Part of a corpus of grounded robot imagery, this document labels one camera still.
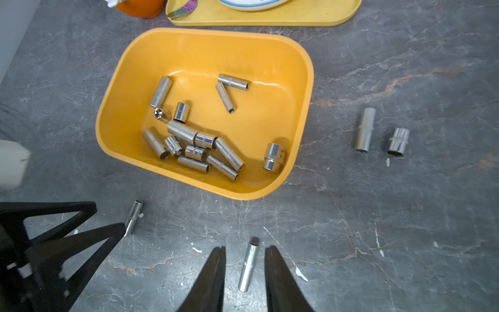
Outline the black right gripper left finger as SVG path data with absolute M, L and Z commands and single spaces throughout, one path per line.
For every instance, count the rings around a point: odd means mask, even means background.
M 223 311 L 226 248 L 216 247 L 178 311 Z

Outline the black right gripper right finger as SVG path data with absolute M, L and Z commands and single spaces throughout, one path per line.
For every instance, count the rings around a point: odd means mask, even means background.
M 268 311 L 313 311 L 275 246 L 265 249 Z

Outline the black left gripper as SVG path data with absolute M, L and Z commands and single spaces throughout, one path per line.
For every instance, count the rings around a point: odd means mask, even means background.
M 24 220 L 77 214 L 30 239 Z M 1 311 L 70 311 L 103 260 L 126 232 L 123 223 L 65 237 L 96 214 L 93 201 L 1 204 Z M 70 277 L 63 264 L 91 246 L 103 244 Z

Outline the thin chrome socket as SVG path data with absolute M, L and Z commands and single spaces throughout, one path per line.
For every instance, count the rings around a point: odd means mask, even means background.
M 124 237 L 128 237 L 128 236 L 132 235 L 136 221 L 139 219 L 139 215 L 142 212 L 143 205 L 144 205 L 144 202 L 142 200 L 135 200 L 134 201 L 134 203 L 131 207 L 129 216 L 128 216 L 127 221 L 126 221 L 126 232 L 125 232 Z
M 238 289 L 242 293 L 248 292 L 257 261 L 259 243 L 255 240 L 249 242 L 246 256 L 244 258 L 242 272 L 239 279 Z

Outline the short wide chrome socket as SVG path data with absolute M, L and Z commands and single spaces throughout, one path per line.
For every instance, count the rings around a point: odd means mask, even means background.
M 394 156 L 404 156 L 405 149 L 409 142 L 410 131 L 405 128 L 396 128 L 392 137 L 389 139 L 389 148 L 387 153 Z

